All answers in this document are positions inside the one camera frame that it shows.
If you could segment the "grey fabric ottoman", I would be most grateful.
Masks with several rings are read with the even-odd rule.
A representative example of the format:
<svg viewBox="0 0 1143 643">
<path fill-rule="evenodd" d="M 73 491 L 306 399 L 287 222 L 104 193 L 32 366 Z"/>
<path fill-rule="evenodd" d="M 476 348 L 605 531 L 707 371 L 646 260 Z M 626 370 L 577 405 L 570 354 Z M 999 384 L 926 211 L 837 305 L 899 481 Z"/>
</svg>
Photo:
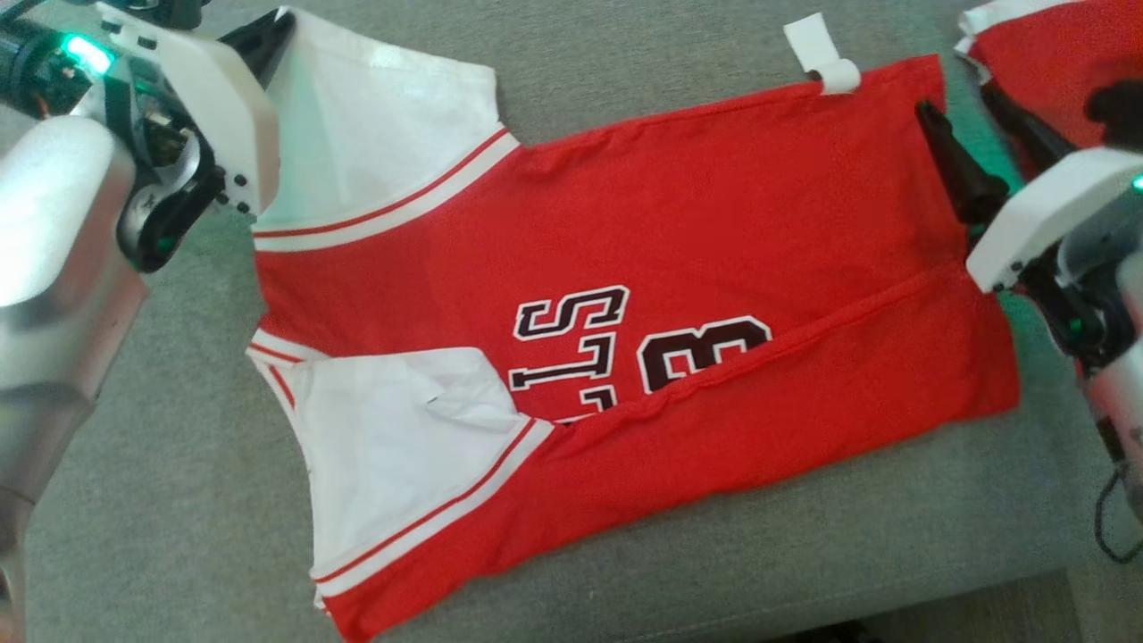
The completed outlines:
<svg viewBox="0 0 1143 643">
<path fill-rule="evenodd" d="M 823 13 L 862 69 L 938 53 L 956 134 L 1012 164 L 952 54 L 988 0 L 211 0 L 221 34 L 298 5 L 482 63 L 527 144 L 800 81 L 782 26 Z M 313 606 L 309 488 L 243 349 L 261 316 L 237 212 L 150 279 L 96 412 L 26 536 L 29 643 L 339 643 Z M 1098 550 L 1111 471 L 1071 365 L 1005 299 L 1017 411 L 716 497 L 470 582 L 382 643 L 703 643 L 868 618 L 885 640 L 1143 643 L 1143 561 Z"/>
</svg>

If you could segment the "plain red shorts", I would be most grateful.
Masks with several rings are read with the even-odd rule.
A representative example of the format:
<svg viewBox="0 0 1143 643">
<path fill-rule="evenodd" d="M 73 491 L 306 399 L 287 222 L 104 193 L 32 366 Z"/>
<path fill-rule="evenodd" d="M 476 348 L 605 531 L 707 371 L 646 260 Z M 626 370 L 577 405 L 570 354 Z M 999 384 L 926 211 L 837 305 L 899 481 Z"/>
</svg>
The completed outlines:
<svg viewBox="0 0 1143 643">
<path fill-rule="evenodd" d="M 956 18 L 956 53 L 1078 148 L 1102 146 L 1090 95 L 1143 79 L 1143 0 L 988 0 Z"/>
</svg>

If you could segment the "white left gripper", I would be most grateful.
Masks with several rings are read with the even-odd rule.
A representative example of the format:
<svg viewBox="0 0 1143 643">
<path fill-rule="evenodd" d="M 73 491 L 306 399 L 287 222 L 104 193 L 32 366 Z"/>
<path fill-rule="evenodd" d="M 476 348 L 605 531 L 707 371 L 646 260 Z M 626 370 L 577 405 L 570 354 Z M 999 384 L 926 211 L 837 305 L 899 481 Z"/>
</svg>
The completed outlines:
<svg viewBox="0 0 1143 643">
<path fill-rule="evenodd" d="M 280 124 L 267 97 L 296 17 L 274 9 L 219 39 L 201 5 L 99 5 L 115 61 L 79 106 L 138 167 L 117 239 L 143 273 L 161 270 L 216 204 L 259 215 L 280 186 Z"/>
</svg>

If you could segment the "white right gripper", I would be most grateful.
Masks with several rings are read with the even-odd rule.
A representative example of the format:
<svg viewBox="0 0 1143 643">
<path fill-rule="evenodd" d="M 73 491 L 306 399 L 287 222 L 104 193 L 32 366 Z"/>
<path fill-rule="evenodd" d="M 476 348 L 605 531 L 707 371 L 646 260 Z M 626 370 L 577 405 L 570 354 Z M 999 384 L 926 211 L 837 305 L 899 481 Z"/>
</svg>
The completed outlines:
<svg viewBox="0 0 1143 643">
<path fill-rule="evenodd" d="M 1008 199 L 924 99 L 916 116 L 956 219 L 988 225 L 966 268 L 984 292 L 1015 289 L 1033 302 L 1063 354 L 1109 365 L 1143 335 L 1143 152 L 1077 151 L 1073 142 L 989 81 L 980 98 L 1030 166 L 1052 166 Z"/>
</svg>

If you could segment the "red basketball jersey white trim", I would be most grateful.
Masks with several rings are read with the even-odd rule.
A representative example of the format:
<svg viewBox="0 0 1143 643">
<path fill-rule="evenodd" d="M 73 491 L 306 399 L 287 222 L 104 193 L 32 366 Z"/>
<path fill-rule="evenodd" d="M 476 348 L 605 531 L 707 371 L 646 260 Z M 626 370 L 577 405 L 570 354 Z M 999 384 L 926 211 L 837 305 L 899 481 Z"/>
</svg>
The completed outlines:
<svg viewBox="0 0 1143 643">
<path fill-rule="evenodd" d="M 539 146 L 496 74 L 280 8 L 248 354 L 369 643 L 601 530 L 1018 404 L 914 106 L 938 57 Z"/>
</svg>

